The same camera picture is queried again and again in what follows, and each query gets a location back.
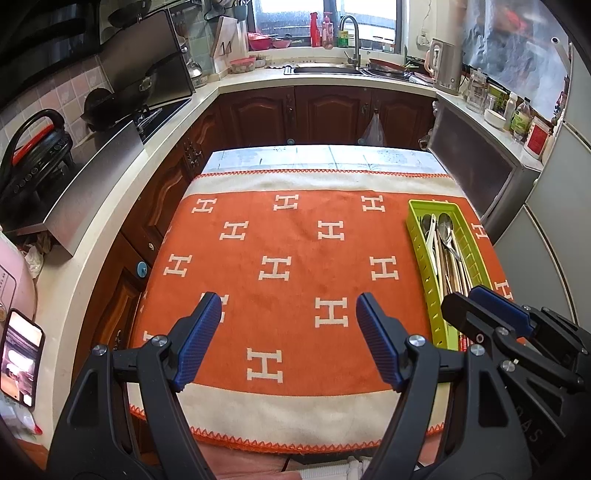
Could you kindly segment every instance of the refrigerator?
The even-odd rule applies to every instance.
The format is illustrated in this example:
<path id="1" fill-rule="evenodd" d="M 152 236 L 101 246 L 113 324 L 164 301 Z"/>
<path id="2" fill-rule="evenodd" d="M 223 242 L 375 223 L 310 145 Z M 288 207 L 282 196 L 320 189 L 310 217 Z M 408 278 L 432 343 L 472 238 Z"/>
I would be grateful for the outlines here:
<path id="1" fill-rule="evenodd" d="M 550 156 L 495 251 L 517 303 L 591 330 L 591 74 L 575 49 L 572 56 Z"/>

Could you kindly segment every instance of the phone screen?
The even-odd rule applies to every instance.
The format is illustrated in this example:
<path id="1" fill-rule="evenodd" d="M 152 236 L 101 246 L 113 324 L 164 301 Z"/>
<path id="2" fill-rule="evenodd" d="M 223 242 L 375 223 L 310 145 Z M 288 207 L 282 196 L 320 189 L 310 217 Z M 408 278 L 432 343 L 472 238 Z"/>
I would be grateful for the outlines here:
<path id="1" fill-rule="evenodd" d="M 18 402 L 32 407 L 35 404 L 35 388 L 43 330 L 20 312 L 11 310 L 2 334 L 2 371 L 0 390 Z"/>

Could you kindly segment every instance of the wooden cabinet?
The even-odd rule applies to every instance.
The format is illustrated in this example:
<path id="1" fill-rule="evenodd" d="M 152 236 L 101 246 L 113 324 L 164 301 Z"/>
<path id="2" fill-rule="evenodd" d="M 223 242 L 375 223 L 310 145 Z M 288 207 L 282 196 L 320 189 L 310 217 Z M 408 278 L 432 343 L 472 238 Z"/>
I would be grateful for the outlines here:
<path id="1" fill-rule="evenodd" d="M 298 144 L 356 145 L 369 124 L 371 90 L 364 87 L 295 88 Z"/>
<path id="2" fill-rule="evenodd" d="M 193 178 L 182 147 L 179 142 L 164 159 L 121 227 L 126 239 L 150 266 L 154 265 L 174 212 Z"/>
<path id="3" fill-rule="evenodd" d="M 148 278 L 138 275 L 141 261 L 125 237 L 118 233 L 86 309 L 74 357 L 72 382 L 93 346 L 104 343 L 110 348 L 126 347 L 135 309 Z"/>
<path id="4" fill-rule="evenodd" d="M 293 143 L 296 134 L 293 87 L 226 93 L 218 101 L 230 148 Z"/>
<path id="5" fill-rule="evenodd" d="M 183 137 L 182 144 L 193 177 L 203 171 L 213 152 L 227 148 L 222 114 L 217 102 L 199 116 Z"/>
<path id="6" fill-rule="evenodd" d="M 372 92 L 371 112 L 377 109 L 385 147 L 419 150 L 418 141 L 433 126 L 433 99 L 393 90 Z"/>

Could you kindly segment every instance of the metal screw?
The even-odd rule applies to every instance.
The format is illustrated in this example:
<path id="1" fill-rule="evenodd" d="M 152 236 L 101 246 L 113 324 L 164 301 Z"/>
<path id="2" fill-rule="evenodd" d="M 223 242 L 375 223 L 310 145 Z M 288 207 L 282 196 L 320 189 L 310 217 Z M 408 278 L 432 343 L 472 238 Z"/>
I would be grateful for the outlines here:
<path id="1" fill-rule="evenodd" d="M 156 335 L 155 337 L 152 337 L 150 341 L 152 342 L 152 345 L 164 346 L 166 345 L 166 342 L 168 342 L 168 339 L 166 338 L 166 335 Z"/>
<path id="2" fill-rule="evenodd" d="M 102 356 L 105 353 L 107 353 L 107 346 L 103 344 L 95 345 L 95 347 L 92 349 L 92 354 L 96 356 Z"/>
<path id="3" fill-rule="evenodd" d="M 470 352 L 476 356 L 482 356 L 485 353 L 484 347 L 479 343 L 475 343 L 474 345 L 470 345 Z"/>
<path id="4" fill-rule="evenodd" d="M 408 337 L 408 343 L 414 346 L 423 346 L 425 345 L 425 342 L 425 337 L 421 335 L 411 335 L 410 337 Z"/>
<path id="5" fill-rule="evenodd" d="M 504 360 L 503 363 L 501 363 L 501 368 L 505 372 L 514 372 L 515 364 L 511 360 Z"/>

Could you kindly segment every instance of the pan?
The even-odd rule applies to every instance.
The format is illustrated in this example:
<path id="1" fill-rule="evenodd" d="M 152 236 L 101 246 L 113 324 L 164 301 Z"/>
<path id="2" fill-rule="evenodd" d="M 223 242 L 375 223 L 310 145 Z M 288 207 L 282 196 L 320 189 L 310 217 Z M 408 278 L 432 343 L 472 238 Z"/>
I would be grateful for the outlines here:
<path id="1" fill-rule="evenodd" d="M 141 110 L 150 98 L 158 79 L 158 69 L 174 57 L 175 52 L 154 63 L 145 76 L 119 92 L 110 93 L 107 89 L 97 88 L 88 94 L 81 115 L 89 128 L 102 132 L 115 125 L 122 118 Z"/>
<path id="2" fill-rule="evenodd" d="M 150 11 L 152 0 L 138 0 L 118 8 L 108 16 L 109 23 L 115 28 L 127 28 Z"/>

